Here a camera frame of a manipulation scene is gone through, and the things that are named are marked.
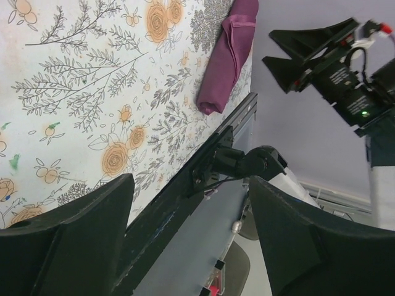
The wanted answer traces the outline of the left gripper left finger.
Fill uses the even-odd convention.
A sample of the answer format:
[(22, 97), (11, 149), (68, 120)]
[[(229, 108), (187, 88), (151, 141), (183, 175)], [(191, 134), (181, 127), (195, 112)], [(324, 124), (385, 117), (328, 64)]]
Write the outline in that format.
[(1, 295), (110, 295), (134, 188), (124, 174), (1, 230)]

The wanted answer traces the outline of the purple satin napkin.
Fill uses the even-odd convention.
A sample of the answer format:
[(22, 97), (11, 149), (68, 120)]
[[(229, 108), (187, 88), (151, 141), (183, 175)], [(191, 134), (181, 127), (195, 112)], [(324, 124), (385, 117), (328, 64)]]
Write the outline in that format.
[(196, 99), (200, 112), (222, 113), (250, 55), (256, 30), (258, 0), (234, 1), (222, 22)]

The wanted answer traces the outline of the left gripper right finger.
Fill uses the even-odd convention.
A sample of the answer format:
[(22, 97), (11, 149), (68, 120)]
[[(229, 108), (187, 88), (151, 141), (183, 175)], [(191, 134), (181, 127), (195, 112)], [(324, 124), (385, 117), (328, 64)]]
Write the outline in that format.
[(273, 295), (394, 295), (394, 232), (345, 220), (258, 176), (249, 197)]

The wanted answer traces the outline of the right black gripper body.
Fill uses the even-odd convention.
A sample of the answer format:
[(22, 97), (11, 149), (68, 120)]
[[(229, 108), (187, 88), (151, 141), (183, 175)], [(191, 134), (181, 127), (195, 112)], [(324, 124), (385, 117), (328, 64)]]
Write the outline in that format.
[(355, 133), (374, 136), (394, 132), (394, 61), (367, 75), (367, 50), (324, 49), (306, 70), (312, 85)]

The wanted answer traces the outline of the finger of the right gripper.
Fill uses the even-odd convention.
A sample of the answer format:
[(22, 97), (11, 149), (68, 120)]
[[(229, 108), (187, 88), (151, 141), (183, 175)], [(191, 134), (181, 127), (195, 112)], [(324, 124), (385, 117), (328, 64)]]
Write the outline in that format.
[(273, 30), (269, 37), (294, 60), (310, 60), (324, 49), (346, 48), (354, 42), (354, 18), (311, 30)]
[(291, 91), (301, 92), (310, 85), (309, 74), (311, 62), (300, 64), (293, 59), (266, 56), (262, 59), (279, 87), (287, 94)]

